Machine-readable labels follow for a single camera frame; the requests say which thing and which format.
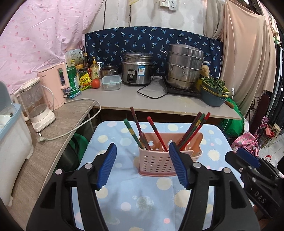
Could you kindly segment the pink perforated utensil basket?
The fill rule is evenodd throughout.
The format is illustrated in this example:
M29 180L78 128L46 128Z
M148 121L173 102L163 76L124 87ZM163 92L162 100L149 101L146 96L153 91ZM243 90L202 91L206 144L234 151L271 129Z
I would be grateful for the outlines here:
M139 149L138 172L142 176L148 177L170 177L176 172L167 152L155 133L145 133L150 150ZM198 132L187 146L181 151L188 154L194 162L202 155L200 148L203 134Z

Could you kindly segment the red chopstick silver band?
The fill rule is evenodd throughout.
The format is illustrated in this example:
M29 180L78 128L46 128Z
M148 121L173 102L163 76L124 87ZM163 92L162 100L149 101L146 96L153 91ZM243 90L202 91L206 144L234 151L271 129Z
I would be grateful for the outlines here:
M196 124L194 125L193 129L190 131L186 139L179 145L179 150L185 149L185 147L189 144L189 142L193 139L193 137L197 134L197 132L201 129L203 124L209 119L210 113L207 113L206 115L203 114L200 116Z

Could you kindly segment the dark red chopstick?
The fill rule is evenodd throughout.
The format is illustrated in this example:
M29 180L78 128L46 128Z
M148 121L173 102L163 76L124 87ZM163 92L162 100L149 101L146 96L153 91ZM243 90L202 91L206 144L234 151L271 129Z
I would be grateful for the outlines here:
M141 130L141 127L140 127L138 118L137 118L137 116L136 116L135 110L134 110L134 108L133 108L132 106L130 107L130 110L131 110L133 119L134 119L134 121L135 121L136 127L137 127L137 129L138 129L139 136L140 136L140 140L141 140L141 142L143 143L143 145L145 146L145 149L146 149L146 150L149 150L149 149L150 149L150 146L149 146L148 141L147 141L147 139L146 139L146 137L145 137L145 134L144 134L144 133L142 132L142 130Z

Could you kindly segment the green chopstick gold band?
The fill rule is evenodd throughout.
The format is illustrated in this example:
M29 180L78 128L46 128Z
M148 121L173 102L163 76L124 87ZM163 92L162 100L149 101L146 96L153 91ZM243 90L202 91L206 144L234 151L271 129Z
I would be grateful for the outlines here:
M138 137L136 136L132 126L130 125L129 121L127 118L125 118L123 120L124 124L126 125L128 131L130 132L131 136L134 138L134 140L136 141L136 143L138 144L138 146L141 148L141 149L144 149L143 145L141 144L141 142L139 141Z

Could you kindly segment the pink floral bag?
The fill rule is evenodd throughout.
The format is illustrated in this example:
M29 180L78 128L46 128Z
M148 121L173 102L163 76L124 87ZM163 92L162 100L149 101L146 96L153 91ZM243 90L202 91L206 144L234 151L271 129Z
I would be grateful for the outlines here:
M257 139L250 133L246 132L243 135L239 136L231 145L233 152L237 152L239 148L244 148L246 151L251 153L253 156L259 156L259 142Z

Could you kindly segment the green plastic bag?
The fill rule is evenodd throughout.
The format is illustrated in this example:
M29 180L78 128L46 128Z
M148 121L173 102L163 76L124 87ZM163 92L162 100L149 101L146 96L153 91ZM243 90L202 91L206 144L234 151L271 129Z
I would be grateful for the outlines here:
M219 128L227 138L238 138L243 134L244 131L244 116L239 111L237 104L231 98L228 98L227 101L234 105L234 111L238 113L238 115L241 117L241 120L222 119L219 124Z

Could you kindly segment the blue planet print tablecloth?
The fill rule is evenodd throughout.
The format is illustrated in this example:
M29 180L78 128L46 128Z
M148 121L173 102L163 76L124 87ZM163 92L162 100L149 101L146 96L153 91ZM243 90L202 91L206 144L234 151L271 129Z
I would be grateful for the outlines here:
M203 125L198 162L207 168L229 167L225 154L231 147L222 131ZM96 128L80 167L105 153L110 143L118 149L107 184L95 191L108 230L178 230L190 191L177 176L147 177L138 173L139 149L123 121L105 121Z

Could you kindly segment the black induction cooktop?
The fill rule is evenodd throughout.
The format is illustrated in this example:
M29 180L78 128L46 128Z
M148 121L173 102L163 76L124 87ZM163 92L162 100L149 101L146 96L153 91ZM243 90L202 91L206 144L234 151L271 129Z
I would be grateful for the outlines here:
M196 92L194 90L182 90L179 88L172 87L171 85L166 85L167 94L185 96L185 97L193 97L193 98L201 98L201 93Z

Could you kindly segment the blue bowl with greens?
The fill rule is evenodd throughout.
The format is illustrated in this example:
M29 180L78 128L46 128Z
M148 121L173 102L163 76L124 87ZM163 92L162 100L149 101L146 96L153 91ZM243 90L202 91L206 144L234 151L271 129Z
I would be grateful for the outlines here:
M229 90L223 80L204 77L200 86L201 100L211 107L220 107L229 97Z

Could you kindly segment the beige hanging curtain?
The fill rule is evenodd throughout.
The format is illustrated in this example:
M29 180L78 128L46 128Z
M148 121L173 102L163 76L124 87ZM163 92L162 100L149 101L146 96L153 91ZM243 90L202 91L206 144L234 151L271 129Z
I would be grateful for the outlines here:
M207 1L203 34L223 42L220 78L247 113L256 96L274 87L276 50L265 17L235 1Z

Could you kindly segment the stainless steel steamer pot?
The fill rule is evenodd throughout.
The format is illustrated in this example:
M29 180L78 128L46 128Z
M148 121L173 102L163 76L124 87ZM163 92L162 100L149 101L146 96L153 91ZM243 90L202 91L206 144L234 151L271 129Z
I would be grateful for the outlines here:
M200 49L185 44L170 44L166 54L165 81L181 90L191 90L200 76L210 74Z

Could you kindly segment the red tomato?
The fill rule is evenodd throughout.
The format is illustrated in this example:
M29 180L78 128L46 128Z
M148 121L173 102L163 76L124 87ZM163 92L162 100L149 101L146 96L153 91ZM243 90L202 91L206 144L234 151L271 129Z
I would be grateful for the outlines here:
M98 78L93 79L92 82L91 82L91 87L94 88L94 89L99 88L100 85L101 85L101 82Z

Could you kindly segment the clear food storage container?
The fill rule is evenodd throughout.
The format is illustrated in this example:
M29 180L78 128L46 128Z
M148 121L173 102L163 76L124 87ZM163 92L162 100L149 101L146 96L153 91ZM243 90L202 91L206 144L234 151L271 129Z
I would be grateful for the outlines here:
M102 87L105 91L119 90L122 84L120 75L105 76L102 78Z

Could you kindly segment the pink electric kettle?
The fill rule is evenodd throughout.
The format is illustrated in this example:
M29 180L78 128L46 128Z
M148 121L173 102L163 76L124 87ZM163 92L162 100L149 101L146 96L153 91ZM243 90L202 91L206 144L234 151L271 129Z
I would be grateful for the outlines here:
M66 63L60 63L37 73L41 83L46 88L44 92L50 109L56 110L66 102L64 89L70 87L69 78L66 69Z

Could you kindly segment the silver rice cooker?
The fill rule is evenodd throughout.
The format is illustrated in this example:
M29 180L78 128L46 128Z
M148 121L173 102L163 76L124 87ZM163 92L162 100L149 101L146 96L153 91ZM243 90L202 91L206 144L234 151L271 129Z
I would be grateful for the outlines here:
M152 55L127 52L122 59L122 82L126 85L145 86L151 82L154 67Z

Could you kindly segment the yellow snack packet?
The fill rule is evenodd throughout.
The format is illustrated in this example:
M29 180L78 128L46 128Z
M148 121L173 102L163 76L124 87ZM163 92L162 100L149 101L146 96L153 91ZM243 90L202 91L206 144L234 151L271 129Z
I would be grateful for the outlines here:
M80 86L81 88L84 88L84 87L88 87L88 86L91 86L91 78L89 76L88 73L85 73L84 75L82 75L80 78Z

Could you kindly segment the green tin can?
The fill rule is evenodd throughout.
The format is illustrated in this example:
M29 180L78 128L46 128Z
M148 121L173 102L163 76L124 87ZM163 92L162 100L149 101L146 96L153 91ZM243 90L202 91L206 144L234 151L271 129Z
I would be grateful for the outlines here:
M70 86L66 89L65 93L68 98L72 99L80 93L80 82L77 74L77 69L74 66L67 67L66 70Z

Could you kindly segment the white blender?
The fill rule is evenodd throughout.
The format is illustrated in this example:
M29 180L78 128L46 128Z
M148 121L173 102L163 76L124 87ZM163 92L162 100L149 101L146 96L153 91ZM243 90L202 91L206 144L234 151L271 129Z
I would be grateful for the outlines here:
M25 121L30 120L35 132L39 133L56 119L50 109L44 87L39 77L23 84L13 95L16 103L21 103L26 116Z

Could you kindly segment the small steel pot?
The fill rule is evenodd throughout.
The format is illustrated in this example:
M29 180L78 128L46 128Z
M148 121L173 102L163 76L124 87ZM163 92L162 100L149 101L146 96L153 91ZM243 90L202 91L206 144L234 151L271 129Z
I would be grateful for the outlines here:
M105 76L115 76L118 75L118 67L108 63L107 66L104 66L100 70L101 78Z

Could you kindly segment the yellow oil bottle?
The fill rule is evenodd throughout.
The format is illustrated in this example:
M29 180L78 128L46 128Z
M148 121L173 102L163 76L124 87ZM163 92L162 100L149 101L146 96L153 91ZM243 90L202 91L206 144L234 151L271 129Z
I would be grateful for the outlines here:
M95 57L93 57L93 61L92 64L90 66L90 70L91 70L91 79L99 79L100 78L100 69L99 69L99 65L96 62Z

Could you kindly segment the navy floral backsplash cloth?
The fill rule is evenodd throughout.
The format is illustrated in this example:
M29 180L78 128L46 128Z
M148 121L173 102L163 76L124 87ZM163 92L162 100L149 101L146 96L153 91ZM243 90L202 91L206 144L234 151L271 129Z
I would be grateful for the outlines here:
M193 32L154 26L116 27L87 33L85 43L89 57L103 65L120 65L127 52L148 53L158 73L165 71L165 52L170 44L190 45L204 53L212 77L218 78L221 71L223 43Z

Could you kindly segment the pink floral curtain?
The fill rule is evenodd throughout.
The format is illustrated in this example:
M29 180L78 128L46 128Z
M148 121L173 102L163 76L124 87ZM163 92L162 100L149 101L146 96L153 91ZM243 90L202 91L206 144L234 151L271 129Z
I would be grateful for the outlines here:
M82 48L103 1L26 1L1 34L1 81L8 93L40 70L65 61L66 51Z

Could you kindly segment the wall power socket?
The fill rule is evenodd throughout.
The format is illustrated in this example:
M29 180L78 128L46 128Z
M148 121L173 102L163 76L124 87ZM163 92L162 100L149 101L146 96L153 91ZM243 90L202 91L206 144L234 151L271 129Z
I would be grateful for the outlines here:
M177 11L177 1L176 0L160 0L160 7L167 8L169 11Z

